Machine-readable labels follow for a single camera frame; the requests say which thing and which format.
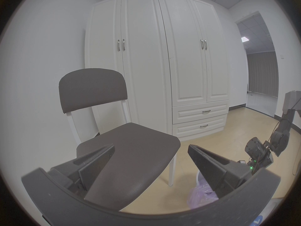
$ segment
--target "floor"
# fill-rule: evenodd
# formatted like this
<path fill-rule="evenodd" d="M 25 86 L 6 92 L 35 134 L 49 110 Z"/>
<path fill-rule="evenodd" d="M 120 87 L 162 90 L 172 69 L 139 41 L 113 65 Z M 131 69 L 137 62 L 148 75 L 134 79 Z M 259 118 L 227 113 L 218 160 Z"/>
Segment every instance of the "floor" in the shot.
<path fill-rule="evenodd" d="M 246 107 L 274 117 L 278 98 L 260 93 L 248 92 Z"/>
<path fill-rule="evenodd" d="M 166 214 L 189 210 L 187 197 L 190 189 L 196 186 L 197 167 L 189 157 L 190 144 L 201 146 L 228 159 L 248 161 L 246 143 L 253 137 L 261 142 L 269 139 L 277 120 L 250 110 L 239 108 L 229 111 L 223 131 L 189 141 L 181 142 L 177 153 L 175 182 L 168 186 L 169 167 L 135 201 L 122 211 L 136 214 Z M 301 159 L 301 135 L 290 131 L 289 144 L 268 170 L 281 176 L 281 182 L 273 198 L 282 198 L 288 192 L 296 174 L 296 165 Z"/>

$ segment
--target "gray curtain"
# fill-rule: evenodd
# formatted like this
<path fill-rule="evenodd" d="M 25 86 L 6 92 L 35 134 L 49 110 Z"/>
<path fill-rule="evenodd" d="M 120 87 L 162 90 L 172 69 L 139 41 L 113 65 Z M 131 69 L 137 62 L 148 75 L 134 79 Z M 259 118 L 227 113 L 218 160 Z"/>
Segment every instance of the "gray curtain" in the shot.
<path fill-rule="evenodd" d="M 278 97 L 278 64 L 275 52 L 247 55 L 249 91 Z"/>

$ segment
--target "drawer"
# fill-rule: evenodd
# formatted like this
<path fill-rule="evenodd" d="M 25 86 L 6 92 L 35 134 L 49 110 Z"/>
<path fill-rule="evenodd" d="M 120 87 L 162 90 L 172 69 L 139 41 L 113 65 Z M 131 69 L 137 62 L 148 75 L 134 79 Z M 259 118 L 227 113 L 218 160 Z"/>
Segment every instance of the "drawer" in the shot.
<path fill-rule="evenodd" d="M 186 141 L 221 131 L 226 124 L 227 114 L 172 125 L 172 135 Z"/>
<path fill-rule="evenodd" d="M 175 106 L 172 108 L 172 123 L 177 124 L 225 115 L 228 111 L 229 100 Z"/>

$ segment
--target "blue sticker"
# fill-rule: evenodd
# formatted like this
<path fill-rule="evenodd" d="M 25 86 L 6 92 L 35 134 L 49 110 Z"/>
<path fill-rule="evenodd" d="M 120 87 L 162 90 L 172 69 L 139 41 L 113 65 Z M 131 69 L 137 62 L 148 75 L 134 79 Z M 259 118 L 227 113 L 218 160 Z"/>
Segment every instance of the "blue sticker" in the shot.
<path fill-rule="evenodd" d="M 250 226 L 258 226 L 259 224 L 261 224 L 262 222 L 262 216 L 259 215 L 254 221 L 253 223 L 250 224 Z"/>

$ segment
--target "adjacent room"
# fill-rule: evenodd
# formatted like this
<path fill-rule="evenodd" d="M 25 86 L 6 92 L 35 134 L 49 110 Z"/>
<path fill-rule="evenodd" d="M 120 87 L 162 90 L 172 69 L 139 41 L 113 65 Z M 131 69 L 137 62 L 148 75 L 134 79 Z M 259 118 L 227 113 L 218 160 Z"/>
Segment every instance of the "adjacent room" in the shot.
<path fill-rule="evenodd" d="M 237 225 L 264 220 L 301 167 L 300 51 L 275 0 L 23 0 L 0 38 L 2 177 L 42 226 L 206 217 L 240 191 L 259 206 Z"/>

